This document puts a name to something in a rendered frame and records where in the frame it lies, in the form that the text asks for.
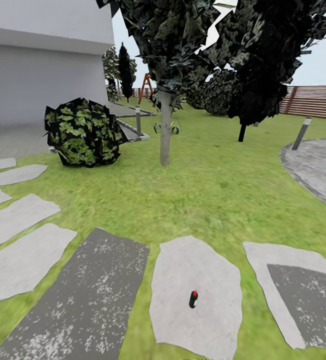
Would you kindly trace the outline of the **insectifuge atomizer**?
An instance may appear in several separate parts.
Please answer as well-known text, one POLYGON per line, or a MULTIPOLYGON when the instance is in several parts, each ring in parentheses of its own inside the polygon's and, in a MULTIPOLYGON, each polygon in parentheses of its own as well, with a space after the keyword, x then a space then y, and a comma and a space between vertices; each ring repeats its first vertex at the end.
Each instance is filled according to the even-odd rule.
POLYGON ((193 309, 195 308, 196 300, 198 299, 198 294, 193 291, 190 296, 189 306, 193 309))

